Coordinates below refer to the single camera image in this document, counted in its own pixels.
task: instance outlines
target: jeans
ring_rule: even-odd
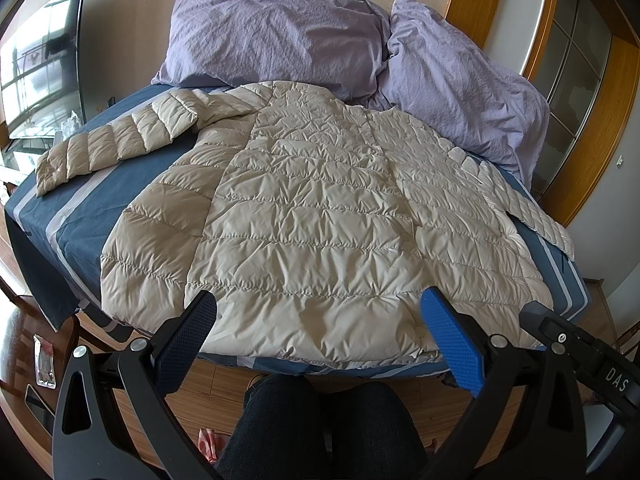
[[[216,468],[225,480],[410,480],[426,462],[411,416],[388,385],[321,395],[304,377],[274,374],[245,394]]]

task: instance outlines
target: purple pillow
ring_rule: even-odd
[[[176,0],[152,83],[311,83],[343,101],[372,95],[389,16],[367,0]]]
[[[394,1],[391,32],[380,94],[530,187],[549,121],[542,95],[420,2]],[[372,107],[384,108],[380,94]]]

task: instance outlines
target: mattress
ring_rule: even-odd
[[[164,85],[143,88],[89,121],[84,130],[106,124],[168,88]],[[196,136],[185,134],[173,144],[144,157],[76,177],[42,198],[35,197],[34,174],[14,192],[5,209],[16,259],[34,298],[54,327],[59,327],[67,317],[81,309],[114,339],[129,337],[131,327],[111,320],[100,309],[101,249],[121,211],[159,173],[190,150],[195,141]],[[532,200],[513,175],[504,170],[501,173],[511,187]],[[577,267],[558,248],[518,219],[512,220],[551,291],[554,310],[567,319],[576,320],[590,300]],[[276,358],[214,354],[201,354],[200,357],[222,365],[285,374],[401,378],[438,374],[448,369],[445,362],[333,370]]]

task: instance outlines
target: metal screw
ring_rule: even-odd
[[[491,345],[496,348],[505,348],[505,346],[507,346],[509,343],[507,341],[507,338],[505,338],[505,336],[503,336],[502,334],[493,334],[489,338],[489,341],[491,342]]]
[[[143,337],[139,337],[138,339],[134,339],[131,342],[131,349],[134,352],[140,352],[141,350],[144,350],[146,348],[146,339],[144,339]]]
[[[80,345],[74,348],[74,357],[82,357],[86,354],[86,346]]]
[[[564,354],[564,345],[562,343],[551,343],[551,349],[554,354]]]

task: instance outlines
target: tv screen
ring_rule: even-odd
[[[2,163],[31,173],[62,124],[85,122],[78,78],[82,0],[49,0],[0,49],[0,84],[9,138]]]

